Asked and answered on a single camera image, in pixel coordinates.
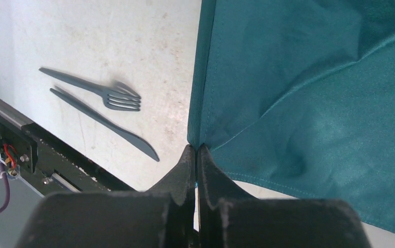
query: bolt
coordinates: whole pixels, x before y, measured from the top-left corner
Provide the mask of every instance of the bolt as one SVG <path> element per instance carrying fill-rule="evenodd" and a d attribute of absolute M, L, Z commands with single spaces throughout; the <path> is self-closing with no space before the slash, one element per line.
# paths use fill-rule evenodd
<path fill-rule="evenodd" d="M 20 160 L 21 160 L 21 162 L 28 162 L 29 158 L 28 158 L 27 154 L 24 154 L 24 155 L 20 156 Z"/>
<path fill-rule="evenodd" d="M 50 178 L 50 177 L 46 177 L 46 178 L 42 179 L 42 183 L 45 185 L 49 184 L 52 181 L 53 181 L 53 178 Z"/>
<path fill-rule="evenodd" d="M 18 172 L 15 169 L 9 169 L 7 172 L 13 177 L 18 175 Z"/>

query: fork handle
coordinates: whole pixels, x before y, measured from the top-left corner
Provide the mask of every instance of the fork handle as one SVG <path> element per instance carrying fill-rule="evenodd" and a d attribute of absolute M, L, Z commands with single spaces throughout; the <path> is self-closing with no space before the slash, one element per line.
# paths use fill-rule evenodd
<path fill-rule="evenodd" d="M 52 76 L 56 79 L 59 79 L 65 83 L 68 83 L 68 84 L 74 85 L 76 87 L 85 89 L 87 91 L 93 92 L 97 95 L 100 95 L 102 92 L 102 86 L 91 83 L 91 82 L 81 79 L 79 77 L 71 76 L 66 73 L 55 71 L 55 70 L 44 68 L 44 67 L 39 68 L 39 71 L 41 71 L 49 76 Z"/>

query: white table surface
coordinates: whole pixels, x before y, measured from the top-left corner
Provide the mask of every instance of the white table surface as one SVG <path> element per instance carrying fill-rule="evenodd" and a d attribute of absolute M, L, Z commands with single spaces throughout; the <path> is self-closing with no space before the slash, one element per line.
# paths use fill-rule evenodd
<path fill-rule="evenodd" d="M 146 190 L 187 144 L 200 3 L 0 0 L 0 98 L 125 183 Z M 141 111 L 109 110 L 100 97 L 42 74 L 42 66 L 102 85 L 122 80 L 142 96 Z M 59 100 L 49 92 L 53 85 L 143 137 L 161 161 Z M 287 197 L 240 185 L 261 198 Z M 395 247 L 394 234 L 365 227 L 374 247 Z"/>

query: plastic fork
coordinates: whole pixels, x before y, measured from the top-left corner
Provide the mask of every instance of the plastic fork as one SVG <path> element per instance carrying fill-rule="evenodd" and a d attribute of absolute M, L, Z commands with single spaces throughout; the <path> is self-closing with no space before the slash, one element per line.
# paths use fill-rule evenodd
<path fill-rule="evenodd" d="M 118 111 L 140 110 L 141 97 L 130 87 L 121 83 L 120 88 L 97 85 L 79 77 L 71 76 L 63 72 L 41 67 L 39 71 L 59 79 L 65 83 L 85 89 L 103 98 L 103 104 L 111 109 Z"/>

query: teal fabric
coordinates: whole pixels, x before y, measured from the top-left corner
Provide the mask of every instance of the teal fabric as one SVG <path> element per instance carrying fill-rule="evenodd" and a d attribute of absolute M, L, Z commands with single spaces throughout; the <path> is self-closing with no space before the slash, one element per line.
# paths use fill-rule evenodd
<path fill-rule="evenodd" d="M 395 0 L 203 0 L 188 141 L 395 233 Z"/>

